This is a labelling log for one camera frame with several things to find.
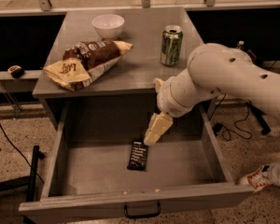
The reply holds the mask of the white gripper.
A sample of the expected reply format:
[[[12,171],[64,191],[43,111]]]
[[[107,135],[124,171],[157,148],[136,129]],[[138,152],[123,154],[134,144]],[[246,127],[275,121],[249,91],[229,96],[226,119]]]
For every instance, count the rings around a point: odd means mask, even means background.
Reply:
[[[187,69],[165,81],[155,77],[153,83],[157,93],[157,107],[161,113],[154,113],[150,119],[144,137],[147,146],[158,142],[172,126],[173,118],[179,118],[190,112],[196,104],[220,95],[219,91],[202,88],[194,83]]]

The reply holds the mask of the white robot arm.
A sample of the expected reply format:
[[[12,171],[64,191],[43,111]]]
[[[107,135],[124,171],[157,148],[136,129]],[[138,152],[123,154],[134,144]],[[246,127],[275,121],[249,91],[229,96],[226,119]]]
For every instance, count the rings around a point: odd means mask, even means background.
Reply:
[[[144,143],[154,145],[179,118],[220,94],[240,98],[280,121],[280,74],[252,63],[240,49],[208,43],[189,56],[187,68],[175,77],[154,80],[158,114],[151,117]]]

